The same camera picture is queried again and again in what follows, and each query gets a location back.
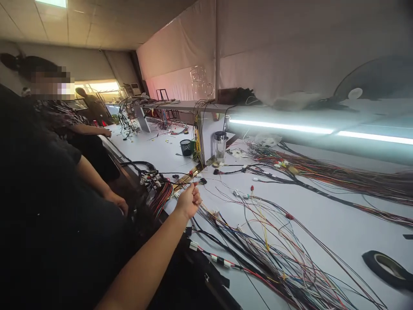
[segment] fluorescent light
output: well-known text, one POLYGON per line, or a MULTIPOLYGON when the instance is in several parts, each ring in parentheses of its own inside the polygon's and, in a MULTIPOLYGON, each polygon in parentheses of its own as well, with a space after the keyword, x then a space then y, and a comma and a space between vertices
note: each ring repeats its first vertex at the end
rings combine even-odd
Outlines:
POLYGON ((63 7, 63 8, 67 7, 66 0, 36 0, 36 1, 45 3, 45 4, 54 5, 54 6, 63 7))
POLYGON ((340 131, 337 135, 339 135, 339 136, 349 136, 349 137, 353 137, 353 138, 362 138, 362 139, 379 140, 379 141, 403 143, 403 144, 412 144, 413 145, 413 139, 408 139, 408 138, 373 135, 373 134, 369 134, 369 133, 355 133, 355 132, 351 132, 351 131, 340 131))
POLYGON ((233 120, 232 118, 229 119, 229 122, 235 123, 235 124, 251 125, 251 126, 297 130, 297 131, 304 131, 304 132, 309 132, 309 133, 331 134, 334 131, 333 129, 318 128, 318 127, 275 124, 275 123, 265 123, 265 122, 256 122, 256 121, 240 121, 240 120, 233 120))

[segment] black connector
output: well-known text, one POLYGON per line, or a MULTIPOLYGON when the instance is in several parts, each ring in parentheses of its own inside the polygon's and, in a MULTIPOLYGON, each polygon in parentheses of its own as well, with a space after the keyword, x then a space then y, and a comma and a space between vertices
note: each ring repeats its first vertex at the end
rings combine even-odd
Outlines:
POLYGON ((192 226, 185 228, 185 234, 190 237, 192 235, 192 226))

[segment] air conditioner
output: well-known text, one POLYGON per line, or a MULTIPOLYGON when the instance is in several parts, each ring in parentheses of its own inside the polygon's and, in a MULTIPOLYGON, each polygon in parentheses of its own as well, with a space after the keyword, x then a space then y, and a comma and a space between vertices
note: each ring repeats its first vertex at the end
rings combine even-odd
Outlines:
POLYGON ((133 91, 134 96, 140 95, 142 93, 141 90, 139 89, 139 85, 137 83, 132 83, 130 86, 132 87, 132 91, 133 91))

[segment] white work table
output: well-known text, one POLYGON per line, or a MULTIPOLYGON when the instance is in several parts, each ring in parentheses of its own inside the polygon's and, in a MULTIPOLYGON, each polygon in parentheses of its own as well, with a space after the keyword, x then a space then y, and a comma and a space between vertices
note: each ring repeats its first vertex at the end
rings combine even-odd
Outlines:
MULTIPOLYGON (((247 149, 242 140, 237 140, 236 145, 230 146, 229 149, 247 149)), ((401 171, 406 167, 397 164, 385 163, 381 161, 360 158, 341 153, 329 152, 320 149, 309 148, 305 146, 289 145, 291 149, 305 154, 307 156, 320 159, 334 161, 336 165, 347 165, 355 168, 363 168, 365 170, 379 171, 386 173, 394 173, 401 171)), ((230 154, 226 154, 225 163, 227 164, 252 164, 253 162, 247 158, 235 158, 230 154)), ((239 170, 240 167, 221 167, 223 172, 239 170)), ((286 209, 297 220, 304 224, 310 232, 321 240, 333 252, 339 255, 351 268, 353 268, 375 291, 381 298, 388 309, 404 310, 410 309, 413 305, 412 295, 406 295, 392 288, 379 277, 377 277, 364 263, 362 254, 370 250, 380 251, 389 255, 400 263, 405 269, 413 272, 413 241, 406 240, 402 235, 409 234, 411 231, 394 223, 389 223, 378 219, 372 215, 362 212, 358 209, 343 205, 339 202, 330 200, 308 189, 297 185, 290 184, 275 184, 275 183, 260 183, 253 182, 253 177, 250 173, 235 173, 228 175, 213 175, 214 168, 207 167, 202 172, 202 175, 207 180, 207 184, 199 185, 199 190, 203 203, 209 210, 220 211, 228 224, 236 227, 246 222, 244 217, 244 207, 233 202, 224 202, 220 198, 225 199, 218 190, 235 198, 232 189, 240 190, 244 193, 250 193, 251 185, 254 185, 254 195, 275 202, 286 209)), ((274 172, 275 176, 285 178, 284 175, 274 172)), ((326 191, 310 180, 298 177, 301 181, 312 185, 322 191, 326 191)), ((345 190, 330 189, 329 193, 333 196, 344 200, 368 205, 360 194, 354 194, 345 190)), ((366 196, 365 198, 375 207, 380 210, 388 211, 401 216, 413 218, 413 208, 406 205, 398 205, 378 198, 366 196)), ((173 199, 165 206, 165 211, 171 213, 175 208, 176 200, 173 199)), ((271 215, 265 215, 271 221, 271 215)), ((254 219, 251 211, 246 211, 248 220, 254 219)), ((215 235, 224 244, 224 239, 205 221, 199 214, 195 215, 197 222, 202 229, 215 235)), ((281 225, 276 220, 272 223, 280 228, 281 225)), ((253 229, 263 237, 261 224, 250 222, 253 229)), ((322 248, 305 233, 294 221, 291 221, 295 235, 306 248, 312 260, 324 271, 330 275, 344 281, 353 288, 357 288, 356 284, 344 273, 344 271, 322 250, 322 248)), ((252 236, 247 225, 243 226, 245 233, 252 236)), ((279 244, 274 236, 268 234, 268 243, 279 244)), ((222 256, 225 259, 237 263, 236 259, 228 252, 224 251, 214 242, 210 241, 206 236, 194 233, 191 239, 198 242, 199 245, 206 251, 222 256)), ((261 297, 253 287, 257 290, 265 300, 270 309, 290 309, 289 305, 277 294, 271 291, 258 279, 249 276, 237 269, 228 270, 223 267, 217 267, 220 273, 230 279, 229 292, 243 309, 267 309, 267 306, 262 301, 261 297)), ((357 296, 349 290, 344 290, 347 297, 353 302, 358 309, 376 309, 376 307, 357 296)))
POLYGON ((148 161, 160 172, 188 173, 197 165, 191 157, 176 155, 177 153, 182 155, 179 142, 192 139, 193 126, 188 126, 189 134, 168 135, 163 134, 166 133, 165 131, 154 130, 155 126, 151 124, 152 132, 132 133, 125 141, 123 139, 126 138, 128 130, 123 130, 121 133, 121 126, 116 124, 107 126, 106 129, 112 131, 112 137, 109 140, 131 161, 148 161))

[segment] clear container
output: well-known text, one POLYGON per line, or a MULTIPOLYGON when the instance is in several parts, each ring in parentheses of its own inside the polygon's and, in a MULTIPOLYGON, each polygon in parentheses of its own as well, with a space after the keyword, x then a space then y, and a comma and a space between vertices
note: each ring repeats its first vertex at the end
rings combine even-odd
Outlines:
POLYGON ((211 83, 207 81, 207 73, 201 65, 191 67, 190 69, 192 80, 192 93, 194 100, 211 99, 215 89, 211 83))
POLYGON ((225 160, 227 134, 224 131, 216 131, 214 134, 215 161, 222 163, 225 160))

